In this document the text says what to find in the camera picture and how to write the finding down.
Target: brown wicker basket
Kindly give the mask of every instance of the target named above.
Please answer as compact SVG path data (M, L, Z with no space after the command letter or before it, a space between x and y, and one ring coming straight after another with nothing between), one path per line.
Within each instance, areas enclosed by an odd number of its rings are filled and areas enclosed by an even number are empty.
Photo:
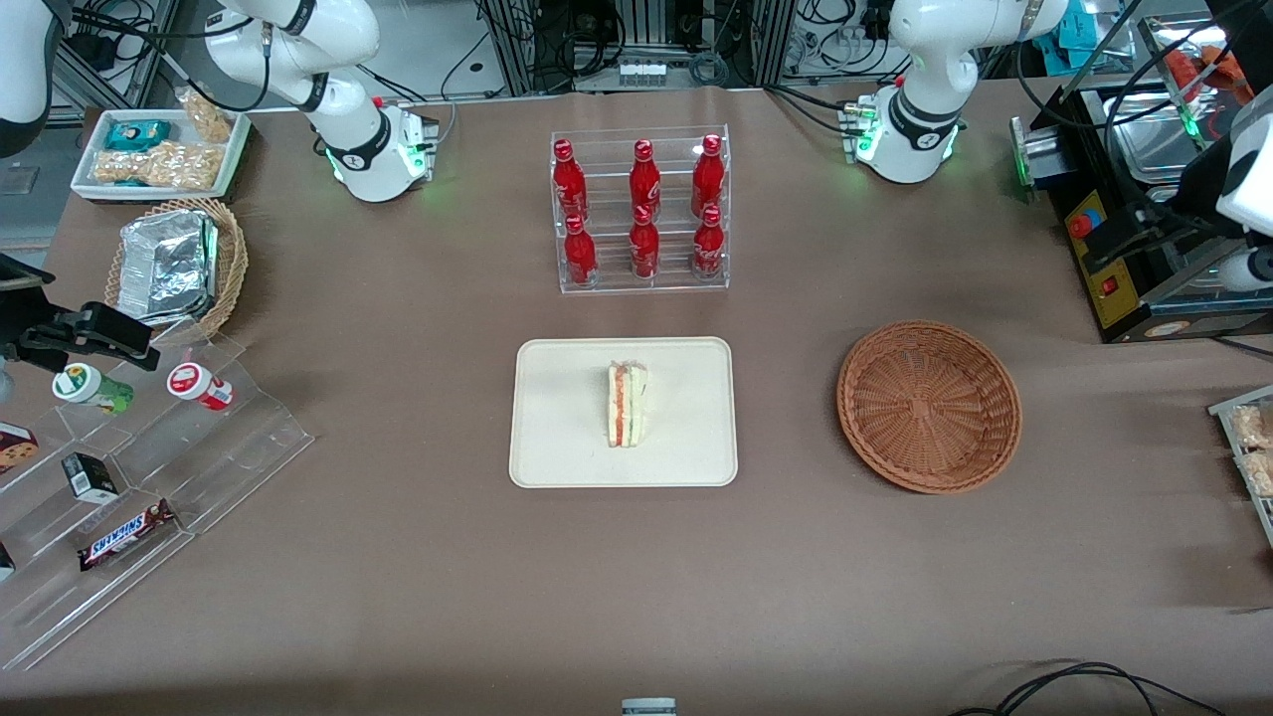
M901 321L849 350L836 385L840 427L862 460L915 492L980 487L1021 442L1021 399L990 350L959 329Z
M243 288L243 276L247 274L247 243L243 241L243 229L239 228L234 214L224 204L215 199L176 199L146 211L146 215L163 214L177 209L202 209L216 222L216 304L199 320L199 327L205 334L211 335L225 324L238 303L239 290ZM115 251L115 262L111 264L111 275L106 279L106 303L116 306L120 301L120 266L123 264L123 242ZM158 326L155 333L163 330Z

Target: aluminum foil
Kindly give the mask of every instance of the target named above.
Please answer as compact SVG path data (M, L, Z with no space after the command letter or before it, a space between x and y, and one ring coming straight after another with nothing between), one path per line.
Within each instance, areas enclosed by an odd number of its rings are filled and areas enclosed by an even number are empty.
M211 308L215 282L209 238L216 224L200 210L178 209L141 217L120 231L120 304L123 313L146 325L201 317Z

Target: white tray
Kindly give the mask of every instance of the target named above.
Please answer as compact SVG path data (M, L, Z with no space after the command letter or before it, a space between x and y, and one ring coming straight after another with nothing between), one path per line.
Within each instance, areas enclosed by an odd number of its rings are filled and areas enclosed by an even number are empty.
M1217 403L1208 408L1207 412L1220 418L1220 426L1225 429L1225 436L1228 437L1228 447L1234 451L1234 462L1237 465L1237 473L1242 476L1242 482L1246 483L1246 492L1251 496L1251 503L1255 505L1255 513L1260 519L1260 526L1264 527L1264 536L1268 538L1269 544L1273 544L1273 498L1262 497L1259 490L1255 489L1255 483L1251 482L1251 476L1246 473L1246 468L1242 464L1242 456L1249 450L1241 446L1237 440L1237 431L1234 429L1234 408L1239 405L1258 406L1270 397L1273 397L1273 385L1239 395L1232 400Z
M247 135L252 130L252 120L247 115L227 112L234 121L230 127L230 139L224 144L225 159L222 161L222 169L216 172L216 181L207 191L190 191L173 189L171 186L117 186L115 183L102 183L93 178L93 166L97 163L97 153L106 147L106 138L111 127L118 122L135 122L141 120L167 120L172 124L172 134L168 139L181 143L202 144L202 138L195 129L195 124L186 116L185 110L108 110L102 112L102 118L93 127L84 154L80 155L79 167L71 178L71 191L84 199L95 201L168 201L171 199L216 199L225 196L229 191L230 180L234 178L234 169L238 167L239 155L247 144Z
M636 447L607 442L612 361L649 369ZM719 338L531 340L517 352L508 474L518 485L723 487L737 471L733 362Z

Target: table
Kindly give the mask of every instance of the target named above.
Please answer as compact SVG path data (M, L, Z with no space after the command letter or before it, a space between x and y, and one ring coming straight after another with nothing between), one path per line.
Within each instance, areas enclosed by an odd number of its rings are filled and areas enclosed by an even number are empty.
M1055 219L1015 197L1007 120L1029 108L984 83L950 162L896 186L760 92L465 106L437 181L384 205L332 181L302 116L256 117L227 333L318 441L34 670L0 674L23 699L6 710L584 715L666 694L686 716L941 715L1090 657L1269 712L1269 548L1206 406L1273 369L1212 341L1097 343ZM560 296L549 134L722 122L732 288ZM98 296L139 213L73 197L50 296ZM1021 450L981 489L900 490L840 433L845 352L901 319L970 331L1020 386ZM513 485L518 347L610 335L729 341L731 485ZM6 415L47 409L47 376L13 372ZM1136 703L1054 689L1037 706Z

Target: coca-cola bottle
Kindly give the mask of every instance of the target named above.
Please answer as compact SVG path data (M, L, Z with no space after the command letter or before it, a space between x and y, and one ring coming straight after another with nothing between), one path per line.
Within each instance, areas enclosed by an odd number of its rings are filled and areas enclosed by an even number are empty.
M721 201L721 189L724 186L724 162L721 159L721 135L709 134L703 138L703 154L694 164L694 195L690 199L690 211L703 217L703 208Z
M552 143L552 183L556 186L558 203L563 214L579 214L588 219L588 187L583 181L583 168L574 159L574 147L569 139Z
M633 273L652 279L658 273L658 228L649 206L633 206L633 228L628 232L633 248Z
M654 145L648 139L638 139L636 145L633 148L633 154L636 157L629 177L633 206L649 206L651 214L657 217L659 175L658 167L654 166Z
M694 232L694 256L690 268L699 280L708 280L721 273L721 252L724 250L724 231L721 228L721 208L708 204L703 208L703 226Z
M597 283L597 245L583 231L583 217L565 217L565 262L570 283L589 287Z

